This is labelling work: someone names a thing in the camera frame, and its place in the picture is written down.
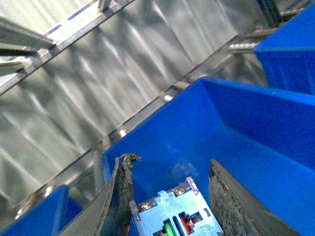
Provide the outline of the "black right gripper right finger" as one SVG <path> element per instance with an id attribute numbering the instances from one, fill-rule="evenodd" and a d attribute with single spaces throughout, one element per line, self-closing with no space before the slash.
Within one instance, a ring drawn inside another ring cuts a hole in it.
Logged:
<path id="1" fill-rule="evenodd" d="M 225 236 L 298 236 L 217 160 L 209 167 L 211 210 Z"/>

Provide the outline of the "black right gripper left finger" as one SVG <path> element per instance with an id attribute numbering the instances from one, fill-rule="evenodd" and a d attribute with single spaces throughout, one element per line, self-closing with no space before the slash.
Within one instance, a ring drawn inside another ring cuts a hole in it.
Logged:
<path id="1" fill-rule="evenodd" d="M 134 200 L 132 168 L 136 154 L 115 158 L 109 181 L 95 199 L 60 233 L 61 236 L 127 236 L 130 232 L 131 210 Z"/>

